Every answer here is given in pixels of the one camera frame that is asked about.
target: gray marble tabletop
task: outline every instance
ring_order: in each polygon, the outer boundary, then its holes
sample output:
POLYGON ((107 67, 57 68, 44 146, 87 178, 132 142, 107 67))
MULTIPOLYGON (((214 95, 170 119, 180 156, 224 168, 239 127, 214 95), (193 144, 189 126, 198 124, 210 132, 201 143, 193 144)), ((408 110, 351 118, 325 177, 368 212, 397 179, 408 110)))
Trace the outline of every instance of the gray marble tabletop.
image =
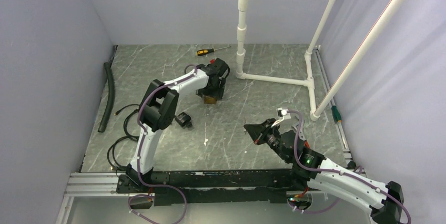
MULTIPOLYGON (((225 170, 288 168, 267 145, 256 146, 244 132, 243 124, 257 124, 267 118, 277 118, 276 108, 287 107, 305 115, 305 136, 314 150, 333 161, 343 163, 342 144, 327 107, 316 122, 309 118, 309 97, 305 87, 241 80, 236 71, 236 45, 198 57, 195 51, 228 45, 125 45, 118 46, 112 65, 116 85, 113 111, 140 103, 154 79, 171 80, 183 74, 188 64, 208 64, 219 57, 231 67, 226 81, 223 100, 216 105, 206 105, 195 94, 180 97, 177 114, 185 111, 192 117, 193 128, 181 128, 173 122, 162 135, 155 154, 155 170, 225 170)), ((273 77, 306 78, 303 55, 306 45, 247 44, 244 71, 273 77)), ((325 95, 323 79, 317 60, 312 60, 316 86, 316 102, 325 95)), ((107 150, 124 136, 125 117, 136 107, 130 107, 118 116, 111 116, 107 130, 98 133, 99 121, 107 101, 108 88, 103 96, 90 142, 84 158, 82 172, 110 171, 107 150)), ((288 131, 292 123, 281 126, 288 131)), ((139 135, 136 116, 129 123, 129 131, 139 135)), ((136 143, 123 141, 116 146, 117 160, 127 165, 135 153, 136 143)))

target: white curtain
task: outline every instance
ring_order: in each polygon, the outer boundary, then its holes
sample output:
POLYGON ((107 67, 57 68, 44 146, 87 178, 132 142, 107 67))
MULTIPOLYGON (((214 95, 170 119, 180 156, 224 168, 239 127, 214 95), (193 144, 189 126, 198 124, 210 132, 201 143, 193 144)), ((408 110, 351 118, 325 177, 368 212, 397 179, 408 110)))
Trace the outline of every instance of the white curtain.
MULTIPOLYGON (((330 83, 388 1, 343 1, 321 43, 330 83)), ((355 161, 402 184, 412 223, 444 223, 446 0, 406 0, 335 99, 355 161)))

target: black and yellow screwdriver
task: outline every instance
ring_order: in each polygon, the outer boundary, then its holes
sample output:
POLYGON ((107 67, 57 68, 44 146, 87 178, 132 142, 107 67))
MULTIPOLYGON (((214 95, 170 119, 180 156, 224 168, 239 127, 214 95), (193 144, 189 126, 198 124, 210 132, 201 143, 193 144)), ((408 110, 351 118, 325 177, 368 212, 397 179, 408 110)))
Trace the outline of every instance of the black and yellow screwdriver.
POLYGON ((201 50, 197 50, 197 56, 204 56, 204 55, 207 55, 207 54, 209 54, 209 53, 215 52, 215 51, 217 51, 217 50, 219 50, 219 49, 227 49, 227 48, 229 48, 229 47, 231 47, 231 46, 223 47, 223 48, 218 48, 218 49, 211 48, 211 49, 201 49, 201 50))

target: robotic arm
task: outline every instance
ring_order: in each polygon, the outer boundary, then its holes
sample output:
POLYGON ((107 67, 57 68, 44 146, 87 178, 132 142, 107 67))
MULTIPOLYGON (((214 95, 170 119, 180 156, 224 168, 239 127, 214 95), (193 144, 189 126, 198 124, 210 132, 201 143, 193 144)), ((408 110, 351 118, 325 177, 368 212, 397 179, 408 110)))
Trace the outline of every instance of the robotic arm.
POLYGON ((207 104, 215 104, 223 97, 226 77, 230 72, 229 66, 223 60, 216 58, 211 61, 211 64, 207 66, 200 64, 196 68, 196 71, 189 73, 186 73, 185 69, 185 75, 167 82, 153 80, 144 95, 139 108, 143 110, 140 122, 144 128, 141 128, 138 148, 126 169, 127 177, 141 189, 144 185, 138 178, 137 160, 139 159, 140 164, 139 175, 144 182, 149 184, 154 167, 155 150, 163 130, 174 120, 179 96, 195 92, 203 97, 207 104), (144 105, 144 101, 156 89, 158 91, 144 105))
POLYGON ((282 160, 293 164, 291 176, 305 187, 328 192, 358 206, 378 224, 399 223, 401 210, 407 210, 402 205, 404 198, 398 183, 367 179, 310 149, 303 136, 303 118, 297 132, 280 134, 279 124, 291 119, 290 113, 298 112, 286 108, 278 108, 277 112, 278 120, 270 118, 261 124, 244 125, 254 144, 267 144, 282 160))

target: black foam tube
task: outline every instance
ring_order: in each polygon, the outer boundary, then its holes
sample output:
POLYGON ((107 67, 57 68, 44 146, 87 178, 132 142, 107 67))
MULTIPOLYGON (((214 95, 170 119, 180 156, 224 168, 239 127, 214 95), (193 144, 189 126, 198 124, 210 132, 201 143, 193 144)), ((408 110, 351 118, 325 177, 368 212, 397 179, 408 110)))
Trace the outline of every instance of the black foam tube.
POLYGON ((102 119, 99 123, 98 132, 103 133, 107 128, 108 120, 110 119, 110 115, 112 114, 113 104, 115 103, 115 80, 113 79, 112 64, 110 62, 104 63, 105 74, 107 75, 108 82, 108 98, 107 105, 105 106, 104 115, 102 115, 102 119))

